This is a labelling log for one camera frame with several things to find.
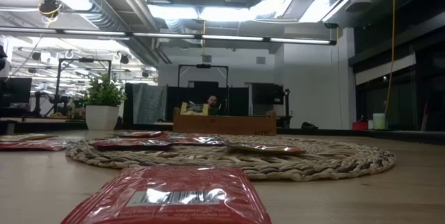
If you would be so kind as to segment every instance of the wooden table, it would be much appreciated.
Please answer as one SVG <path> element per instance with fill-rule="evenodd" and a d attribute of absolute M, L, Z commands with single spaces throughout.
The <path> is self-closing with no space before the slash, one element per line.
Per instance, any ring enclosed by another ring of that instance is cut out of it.
<path fill-rule="evenodd" d="M 92 138 L 105 133 L 56 134 Z M 332 138 L 391 150 L 396 167 L 339 181 L 255 182 L 274 223 L 445 223 L 445 146 Z M 0 152 L 0 222 L 59 223 L 117 173 L 75 162 L 64 152 Z"/>

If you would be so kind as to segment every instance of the red container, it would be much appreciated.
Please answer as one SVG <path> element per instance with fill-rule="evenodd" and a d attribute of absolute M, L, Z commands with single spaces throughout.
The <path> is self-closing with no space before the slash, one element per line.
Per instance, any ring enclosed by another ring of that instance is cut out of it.
<path fill-rule="evenodd" d="M 353 122 L 353 130 L 368 130 L 368 122 Z"/>

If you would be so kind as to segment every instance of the round rattan mat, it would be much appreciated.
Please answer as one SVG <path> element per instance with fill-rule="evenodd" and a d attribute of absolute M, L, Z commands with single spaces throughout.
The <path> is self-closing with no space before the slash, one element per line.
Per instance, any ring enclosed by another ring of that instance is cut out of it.
<path fill-rule="evenodd" d="M 104 151 L 89 141 L 72 143 L 66 155 L 76 161 L 103 168 L 130 168 L 153 165 L 232 166 L 250 179 L 292 179 L 296 182 L 314 179 L 354 178 L 390 169 L 395 156 L 376 147 L 354 143 L 322 141 L 284 136 L 228 136 L 235 143 L 292 145 L 305 154 L 297 156 L 233 151 L 227 147 L 175 145 L 168 151 Z"/>

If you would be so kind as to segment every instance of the ceiling vent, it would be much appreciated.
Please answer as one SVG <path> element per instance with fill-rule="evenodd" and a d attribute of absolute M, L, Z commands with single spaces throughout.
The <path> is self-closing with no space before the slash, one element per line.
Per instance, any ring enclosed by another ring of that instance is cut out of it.
<path fill-rule="evenodd" d="M 265 65 L 265 64 L 266 64 L 266 57 L 258 56 L 258 57 L 257 57 L 257 64 L 259 64 L 259 65 Z"/>
<path fill-rule="evenodd" d="M 211 56 L 208 56 L 208 55 L 202 56 L 202 62 L 203 63 L 211 63 Z"/>

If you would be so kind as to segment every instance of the red packet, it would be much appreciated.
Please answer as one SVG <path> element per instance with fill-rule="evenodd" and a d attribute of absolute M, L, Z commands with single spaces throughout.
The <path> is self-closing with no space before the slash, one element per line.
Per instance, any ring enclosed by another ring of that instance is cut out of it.
<path fill-rule="evenodd" d="M 301 150 L 299 147 L 285 146 L 285 145 L 230 143 L 228 141 L 225 142 L 225 145 L 233 149 L 247 150 L 253 152 L 273 153 L 273 154 L 292 155 L 292 154 L 304 154 L 306 152 L 305 150 Z"/>
<path fill-rule="evenodd" d="M 171 141 L 173 144 L 181 145 L 224 145 L 226 141 L 224 138 L 218 136 L 200 136 L 200 135 L 187 135 L 187 136 L 175 136 L 164 135 L 156 138 L 156 140 Z"/>
<path fill-rule="evenodd" d="M 46 138 L 56 137 L 48 134 L 20 134 L 14 136 L 0 136 L 0 141 L 13 142 L 13 141 L 35 141 L 43 140 Z"/>
<path fill-rule="evenodd" d="M 2 151 L 61 151 L 67 147 L 65 141 L 0 141 L 0 150 Z"/>
<path fill-rule="evenodd" d="M 116 134 L 116 136 L 121 138 L 154 138 L 162 134 L 162 131 L 126 131 Z"/>
<path fill-rule="evenodd" d="M 271 224 L 257 192 L 236 168 L 124 169 L 62 224 Z"/>
<path fill-rule="evenodd" d="M 107 150 L 165 150 L 171 144 L 170 141 L 144 138 L 106 138 L 91 143 L 97 149 Z"/>

